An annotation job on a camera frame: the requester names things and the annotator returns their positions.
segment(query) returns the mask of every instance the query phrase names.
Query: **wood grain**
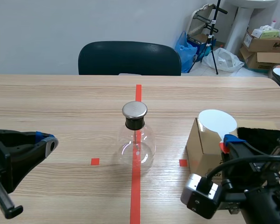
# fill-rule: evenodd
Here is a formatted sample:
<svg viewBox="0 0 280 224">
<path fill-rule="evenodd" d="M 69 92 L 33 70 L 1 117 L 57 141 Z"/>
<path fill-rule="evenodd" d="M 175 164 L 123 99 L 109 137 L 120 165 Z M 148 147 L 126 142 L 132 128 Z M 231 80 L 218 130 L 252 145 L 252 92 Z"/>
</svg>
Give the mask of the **wood grain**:
<svg viewBox="0 0 280 224">
<path fill-rule="evenodd" d="M 131 169 L 114 145 L 122 106 L 142 84 L 146 123 L 156 134 L 153 166 L 141 178 L 143 224 L 244 224 L 219 211 L 205 220 L 180 202 L 189 168 L 185 145 L 204 109 L 237 119 L 272 120 L 280 129 L 280 87 L 268 78 L 0 75 L 0 129 L 42 131 L 58 148 L 21 182 L 11 198 L 24 212 L 0 224 L 128 224 Z M 90 166 L 100 158 L 99 166 Z"/>
</svg>

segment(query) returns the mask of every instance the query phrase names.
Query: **chair backrest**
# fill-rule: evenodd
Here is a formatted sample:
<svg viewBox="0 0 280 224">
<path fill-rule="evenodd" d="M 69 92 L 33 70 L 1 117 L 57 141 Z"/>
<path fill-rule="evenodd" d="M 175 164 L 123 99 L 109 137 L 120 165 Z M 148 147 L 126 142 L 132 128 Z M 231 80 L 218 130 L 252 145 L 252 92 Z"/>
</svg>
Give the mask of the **chair backrest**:
<svg viewBox="0 0 280 224">
<path fill-rule="evenodd" d="M 102 41 L 80 52 L 79 75 L 180 76 L 181 60 L 171 47 L 143 42 Z"/>
</svg>

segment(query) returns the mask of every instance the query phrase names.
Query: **cardboard box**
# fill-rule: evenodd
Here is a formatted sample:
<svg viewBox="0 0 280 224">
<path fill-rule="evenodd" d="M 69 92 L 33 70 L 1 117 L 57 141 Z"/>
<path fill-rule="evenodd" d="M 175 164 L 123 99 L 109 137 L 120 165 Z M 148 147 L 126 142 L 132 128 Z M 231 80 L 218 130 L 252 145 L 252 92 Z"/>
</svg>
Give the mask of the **cardboard box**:
<svg viewBox="0 0 280 224">
<path fill-rule="evenodd" d="M 279 33 L 280 31 L 277 29 L 273 29 L 273 30 L 254 29 L 251 35 L 259 39 L 267 39 L 267 38 L 277 37 Z"/>
<path fill-rule="evenodd" d="M 257 39 L 247 31 L 243 45 L 250 52 L 276 52 L 280 53 L 280 38 Z"/>
<path fill-rule="evenodd" d="M 249 52 L 245 47 L 239 51 L 245 67 L 256 72 L 267 73 L 272 66 L 280 64 L 280 53 Z"/>
<path fill-rule="evenodd" d="M 265 128 L 277 130 L 272 121 L 259 121 L 259 120 L 236 120 L 238 127 L 249 128 Z M 237 130 L 231 134 L 237 136 Z M 213 168 L 222 163 L 221 149 L 219 142 L 221 141 L 216 132 L 212 132 L 205 128 L 196 118 L 192 126 L 188 142 L 187 152 L 189 157 L 189 165 L 191 173 L 205 176 Z M 217 174 L 213 181 L 220 183 L 222 180 L 222 173 Z"/>
</svg>

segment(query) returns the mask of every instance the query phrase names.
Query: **glass bottle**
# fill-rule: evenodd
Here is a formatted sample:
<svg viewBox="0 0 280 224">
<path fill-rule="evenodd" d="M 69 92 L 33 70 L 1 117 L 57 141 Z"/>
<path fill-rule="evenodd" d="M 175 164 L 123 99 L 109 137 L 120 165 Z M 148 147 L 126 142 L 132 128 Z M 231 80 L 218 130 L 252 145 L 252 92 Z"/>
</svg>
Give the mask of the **glass bottle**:
<svg viewBox="0 0 280 224">
<path fill-rule="evenodd" d="M 133 166 L 150 165 L 155 153 L 155 137 L 153 130 L 144 122 L 147 106 L 132 101 L 123 106 L 122 113 L 126 123 L 118 135 L 119 160 Z"/>
</svg>

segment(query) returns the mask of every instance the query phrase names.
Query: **blue plastic bag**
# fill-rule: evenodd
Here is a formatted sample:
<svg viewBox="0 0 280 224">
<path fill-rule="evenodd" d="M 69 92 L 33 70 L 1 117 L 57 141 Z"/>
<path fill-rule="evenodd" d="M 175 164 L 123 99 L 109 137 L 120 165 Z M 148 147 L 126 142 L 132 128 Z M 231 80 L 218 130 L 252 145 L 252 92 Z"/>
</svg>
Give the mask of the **blue plastic bag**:
<svg viewBox="0 0 280 224">
<path fill-rule="evenodd" d="M 197 52 L 197 48 L 192 47 L 192 45 L 187 42 L 187 35 L 185 31 L 182 32 L 176 42 L 175 50 L 182 61 L 182 73 L 187 73 L 193 64 L 193 57 Z"/>
</svg>

